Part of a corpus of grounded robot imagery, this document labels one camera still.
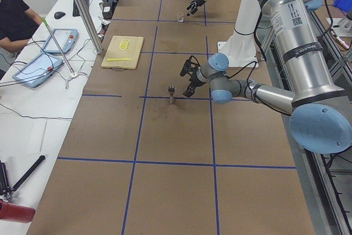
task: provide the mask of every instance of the white desk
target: white desk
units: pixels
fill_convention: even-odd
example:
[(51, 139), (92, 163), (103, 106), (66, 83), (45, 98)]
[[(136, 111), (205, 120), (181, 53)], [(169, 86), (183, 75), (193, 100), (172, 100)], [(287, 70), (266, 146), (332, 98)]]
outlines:
[[(101, 0), (90, 0), (90, 13), (96, 29), (100, 28), (102, 16), (99, 8)], [(89, 35), (84, 27), (81, 17), (72, 17), (73, 0), (59, 0), (49, 12), (46, 20), (53, 28), (75, 28), (79, 32), (78, 39), (72, 50), (67, 54), (70, 64), (78, 72), (89, 74), (93, 66), (96, 54), (91, 41), (80, 51), (78, 56), (74, 56), (89, 39)], [(56, 20), (54, 13), (63, 11), (66, 15)], [(33, 36), (35, 41), (45, 40), (49, 32), (42, 24)], [(17, 61), (29, 62), (40, 53), (40, 48), (30, 45), (24, 48), (18, 56)], [(6, 82), (13, 81), (12, 75), (18, 70), (10, 67), (4, 78), (0, 81), (0, 103), (16, 110), (22, 115), (32, 117), (65, 117), (72, 118), (78, 102), (81, 98), (82, 89), (86, 84), (87, 77), (78, 76), (69, 82), (69, 89), (65, 89), (65, 81), (70, 75), (67, 65), (62, 65), (58, 73), (54, 73), (42, 85), (35, 89), (16, 84), (3, 86)], [(39, 158), (45, 155), (46, 159), (39, 165), (36, 171), (28, 180), (14, 192), (13, 202), (15, 204), (37, 208), (51, 170), (65, 138), (70, 121), (57, 119), (45, 119), (46, 129), (43, 134), (41, 149), (29, 150), (29, 141), (32, 134), (38, 133), (33, 130), (36, 122), (43, 122), (43, 119), (22, 118), (19, 115), (0, 106), (0, 160), (6, 164), (10, 185), (13, 186), (20, 177)], [(22, 224), (0, 220), (0, 234), (23, 235), (26, 234), (30, 223)]]

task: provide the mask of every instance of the human arm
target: human arm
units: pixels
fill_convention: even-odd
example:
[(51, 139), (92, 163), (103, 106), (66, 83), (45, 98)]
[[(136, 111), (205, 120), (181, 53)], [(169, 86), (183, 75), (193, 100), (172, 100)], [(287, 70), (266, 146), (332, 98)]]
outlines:
[(8, 52), (19, 52), (27, 45), (28, 41), (29, 39), (11, 41), (9, 38), (5, 37), (0, 40), (0, 47)]
[(33, 9), (29, 8), (24, 13), (36, 24), (40, 25), (42, 23), (42, 18)]

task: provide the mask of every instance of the wooden cutting board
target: wooden cutting board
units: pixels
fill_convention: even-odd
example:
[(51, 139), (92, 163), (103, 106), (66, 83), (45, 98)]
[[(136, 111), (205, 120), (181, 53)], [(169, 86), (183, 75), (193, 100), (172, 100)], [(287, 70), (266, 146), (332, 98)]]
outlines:
[(144, 37), (113, 36), (101, 64), (102, 68), (137, 68)]

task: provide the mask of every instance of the blue joint cap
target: blue joint cap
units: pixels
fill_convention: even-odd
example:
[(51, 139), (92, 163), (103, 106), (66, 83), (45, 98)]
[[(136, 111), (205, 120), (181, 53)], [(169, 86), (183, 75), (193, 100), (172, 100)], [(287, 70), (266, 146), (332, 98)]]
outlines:
[(208, 59), (209, 65), (218, 71), (225, 71), (229, 67), (229, 59), (223, 53), (217, 52)]
[(224, 104), (232, 100), (231, 92), (221, 89), (211, 91), (211, 97), (214, 99), (216, 104)]
[(307, 11), (314, 11), (319, 9), (323, 4), (323, 0), (311, 0), (309, 2), (304, 3), (306, 6)]
[(293, 138), (319, 154), (346, 150), (352, 143), (352, 127), (337, 110), (316, 103), (299, 106), (290, 118)]

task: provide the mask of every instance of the red fire extinguisher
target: red fire extinguisher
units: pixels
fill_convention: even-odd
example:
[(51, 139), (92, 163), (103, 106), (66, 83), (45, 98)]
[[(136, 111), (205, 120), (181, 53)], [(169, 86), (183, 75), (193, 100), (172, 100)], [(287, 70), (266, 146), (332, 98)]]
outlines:
[(28, 223), (33, 220), (35, 209), (5, 202), (0, 199), (0, 220)]

